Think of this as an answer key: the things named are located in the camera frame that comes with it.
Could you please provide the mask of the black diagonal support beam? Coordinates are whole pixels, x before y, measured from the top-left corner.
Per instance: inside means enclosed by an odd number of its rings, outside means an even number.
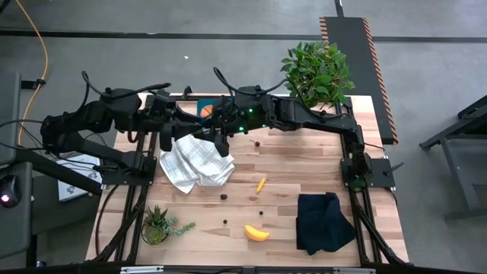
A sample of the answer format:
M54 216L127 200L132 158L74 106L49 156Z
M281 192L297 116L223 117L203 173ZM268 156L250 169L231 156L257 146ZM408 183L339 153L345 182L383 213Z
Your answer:
M59 165L56 162L51 161L31 150L23 148L18 149L14 162L31 163L33 170L41 174L47 175L57 180L61 180L63 183L67 183L79 189L88 191L89 193L92 193L96 196L100 196L102 194L102 189L100 188L100 184L97 181L83 176L82 174L67 167Z

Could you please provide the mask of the grey metal cart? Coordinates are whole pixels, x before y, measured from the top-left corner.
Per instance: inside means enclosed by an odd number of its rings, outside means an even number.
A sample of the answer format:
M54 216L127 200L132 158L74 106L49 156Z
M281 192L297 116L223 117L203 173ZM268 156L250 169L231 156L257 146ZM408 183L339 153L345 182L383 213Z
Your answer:
M457 121L421 142L428 151L440 145L455 183L462 191L466 209L444 216L445 221L487 216L476 187L487 187L487 95L457 114Z

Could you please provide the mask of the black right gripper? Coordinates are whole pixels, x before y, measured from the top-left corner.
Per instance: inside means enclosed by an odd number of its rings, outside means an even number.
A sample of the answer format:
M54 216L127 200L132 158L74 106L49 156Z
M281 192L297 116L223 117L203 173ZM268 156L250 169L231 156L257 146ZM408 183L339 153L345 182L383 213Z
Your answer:
M239 132L247 134L247 126L244 121L245 112L238 108L232 98L227 98L229 102L224 107L224 121L219 116L208 116L199 120L204 129L213 130L214 144L222 157L229 155L228 136L232 137ZM223 97L204 99L203 106L219 107L223 101Z

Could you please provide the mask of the dark navy cloth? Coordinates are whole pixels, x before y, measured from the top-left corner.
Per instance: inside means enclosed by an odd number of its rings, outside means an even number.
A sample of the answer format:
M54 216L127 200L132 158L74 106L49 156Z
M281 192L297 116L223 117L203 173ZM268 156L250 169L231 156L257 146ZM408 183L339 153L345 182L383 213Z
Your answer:
M335 193L300 194L295 223L297 249L310 256L320 250L336 252L355 239Z

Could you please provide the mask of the black computer mouse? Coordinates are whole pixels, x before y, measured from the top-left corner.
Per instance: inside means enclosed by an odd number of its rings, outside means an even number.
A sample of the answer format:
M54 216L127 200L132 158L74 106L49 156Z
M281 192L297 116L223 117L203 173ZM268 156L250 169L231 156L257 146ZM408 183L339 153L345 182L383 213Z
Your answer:
M19 178L9 174L0 179L0 206L13 208L21 201Z

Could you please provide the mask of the grey desk panel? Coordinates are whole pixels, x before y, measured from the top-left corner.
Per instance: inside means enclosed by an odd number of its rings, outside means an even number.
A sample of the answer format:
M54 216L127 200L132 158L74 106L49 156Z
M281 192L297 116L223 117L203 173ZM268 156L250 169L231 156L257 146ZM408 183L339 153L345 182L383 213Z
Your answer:
M25 251L30 246L32 164L11 164L0 170L0 179L6 175L18 176L21 201L13 208L0 205L0 259Z
M0 124L19 118L21 76L18 72L0 72ZM16 156L17 123L0 127L0 166Z

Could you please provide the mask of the leafy green plant black pot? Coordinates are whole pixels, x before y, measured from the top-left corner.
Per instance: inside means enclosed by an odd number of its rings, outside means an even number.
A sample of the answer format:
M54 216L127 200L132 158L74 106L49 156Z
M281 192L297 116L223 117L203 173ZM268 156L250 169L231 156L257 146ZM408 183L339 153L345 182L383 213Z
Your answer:
M282 60L285 87L309 108L343 103L345 92L355 89L346 59L336 43L300 42Z

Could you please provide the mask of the yellow toy banana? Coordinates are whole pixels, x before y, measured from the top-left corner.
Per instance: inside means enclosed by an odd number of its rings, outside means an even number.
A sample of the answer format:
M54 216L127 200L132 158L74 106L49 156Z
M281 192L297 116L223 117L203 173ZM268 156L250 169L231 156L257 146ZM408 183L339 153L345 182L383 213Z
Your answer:
M244 233L245 235L251 239L252 241L266 241L269 238L270 233L267 231L260 231L253 226L245 225L244 226Z

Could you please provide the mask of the small succulent in glass pot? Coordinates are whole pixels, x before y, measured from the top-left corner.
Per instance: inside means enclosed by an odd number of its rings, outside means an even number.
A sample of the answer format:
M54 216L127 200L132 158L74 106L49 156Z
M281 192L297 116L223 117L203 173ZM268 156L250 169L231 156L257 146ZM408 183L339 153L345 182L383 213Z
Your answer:
M179 228L176 227L178 219L176 217L167 217L168 209L162 210L159 205L153 209L148 209L148 214L142 224L142 240L149 245L158 245L168 237L179 237L192 230L195 222L190 222Z

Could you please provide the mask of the black striped-edge floor mat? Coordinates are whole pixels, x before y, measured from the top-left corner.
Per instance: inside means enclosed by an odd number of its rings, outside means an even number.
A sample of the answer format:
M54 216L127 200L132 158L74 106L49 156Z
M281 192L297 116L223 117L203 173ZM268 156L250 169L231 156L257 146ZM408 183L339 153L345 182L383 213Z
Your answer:
M350 94L372 98L382 143L397 145L399 137L367 19L321 17L320 32L324 40L335 43L346 55L355 84Z

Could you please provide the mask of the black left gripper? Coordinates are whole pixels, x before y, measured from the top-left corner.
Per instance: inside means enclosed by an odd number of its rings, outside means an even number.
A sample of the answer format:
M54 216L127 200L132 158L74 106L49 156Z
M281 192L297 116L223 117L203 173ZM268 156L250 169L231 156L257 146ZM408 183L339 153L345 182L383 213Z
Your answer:
M199 123L200 118L194 114L187 113L178 105L175 106L175 100L169 93L149 95L146 100L146 108L149 118L148 131L159 133L160 149L162 151L172 150L171 139L173 137L181 139L187 135L192 135L195 138L204 138L205 128L202 126L177 124L173 127L173 116L175 119L185 123Z

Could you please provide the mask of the teal plastic tupperware container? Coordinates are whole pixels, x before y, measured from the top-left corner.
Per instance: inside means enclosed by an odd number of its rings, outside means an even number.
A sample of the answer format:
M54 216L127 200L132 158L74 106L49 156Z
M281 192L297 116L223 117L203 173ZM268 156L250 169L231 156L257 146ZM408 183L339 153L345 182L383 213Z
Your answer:
M213 113L211 116L219 116L223 121L224 121L224 107L225 105L229 102L228 98L227 97L223 97L224 98L224 101L222 102L221 106L219 107L213 107ZM199 111L202 109L203 107L203 101L204 99L201 99L201 100L198 100L197 101L197 116L198 118L201 119L200 115L199 115Z

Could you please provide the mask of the white plaid kitchen towel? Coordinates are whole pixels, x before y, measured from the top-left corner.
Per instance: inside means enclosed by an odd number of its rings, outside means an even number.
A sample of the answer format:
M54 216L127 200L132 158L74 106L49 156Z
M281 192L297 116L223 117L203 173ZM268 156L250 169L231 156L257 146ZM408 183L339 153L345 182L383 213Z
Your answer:
M231 155L220 156L212 142L193 135L174 141L170 151L161 151L159 163L168 180L185 194L195 185L223 186L235 170Z

